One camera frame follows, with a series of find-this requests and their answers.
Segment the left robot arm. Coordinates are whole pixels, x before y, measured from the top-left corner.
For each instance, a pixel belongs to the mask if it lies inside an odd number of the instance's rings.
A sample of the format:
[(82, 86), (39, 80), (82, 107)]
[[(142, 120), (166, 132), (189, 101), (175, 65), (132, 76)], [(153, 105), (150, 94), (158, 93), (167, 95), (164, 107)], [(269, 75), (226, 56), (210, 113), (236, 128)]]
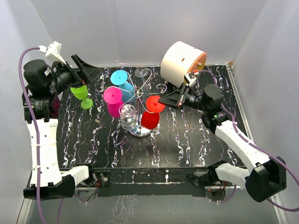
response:
[(61, 173), (58, 164), (58, 95), (70, 87), (86, 87), (104, 71), (85, 63), (77, 55), (71, 58), (76, 68), (60, 61), (48, 65), (42, 59), (35, 59), (21, 69), (28, 83), (22, 100), (32, 149), (32, 171), (23, 190), (27, 199), (72, 197), (79, 184), (92, 186), (97, 179), (92, 166), (86, 163), (64, 173)]

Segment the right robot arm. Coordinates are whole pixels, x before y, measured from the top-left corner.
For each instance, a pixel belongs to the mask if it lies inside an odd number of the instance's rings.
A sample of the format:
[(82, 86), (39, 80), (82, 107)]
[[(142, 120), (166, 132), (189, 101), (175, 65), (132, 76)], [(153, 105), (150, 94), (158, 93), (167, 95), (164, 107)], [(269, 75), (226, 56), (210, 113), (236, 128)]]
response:
[(205, 127), (223, 140), (245, 165), (245, 168), (240, 168), (226, 161), (219, 161), (208, 167), (207, 174), (200, 177), (188, 175), (194, 185), (200, 182), (213, 185), (230, 182), (246, 189), (251, 198), (259, 203), (286, 189), (284, 160), (280, 157), (272, 159), (254, 148), (250, 140), (242, 136), (232, 115), (221, 106), (223, 95), (219, 86), (207, 85), (202, 96), (198, 97), (191, 88), (182, 84), (158, 102), (176, 108), (188, 106), (201, 110)]

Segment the red wine glass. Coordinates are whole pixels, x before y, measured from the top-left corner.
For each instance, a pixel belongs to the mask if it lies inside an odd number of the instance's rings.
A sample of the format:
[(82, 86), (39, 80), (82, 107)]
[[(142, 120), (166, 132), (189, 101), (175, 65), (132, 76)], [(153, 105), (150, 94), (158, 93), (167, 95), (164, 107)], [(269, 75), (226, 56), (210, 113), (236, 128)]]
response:
[(141, 125), (147, 129), (155, 129), (160, 120), (160, 112), (165, 108), (165, 104), (160, 103), (158, 95), (150, 96), (146, 100), (147, 110), (143, 113), (141, 118)]

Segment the green wine glass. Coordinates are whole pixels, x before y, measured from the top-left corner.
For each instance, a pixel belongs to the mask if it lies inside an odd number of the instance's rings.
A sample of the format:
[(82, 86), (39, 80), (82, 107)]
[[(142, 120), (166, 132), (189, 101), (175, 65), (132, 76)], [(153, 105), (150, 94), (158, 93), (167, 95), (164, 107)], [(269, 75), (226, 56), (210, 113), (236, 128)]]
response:
[(81, 108), (90, 109), (93, 106), (93, 101), (88, 98), (88, 88), (86, 85), (78, 88), (71, 87), (71, 92), (75, 98), (81, 100)]

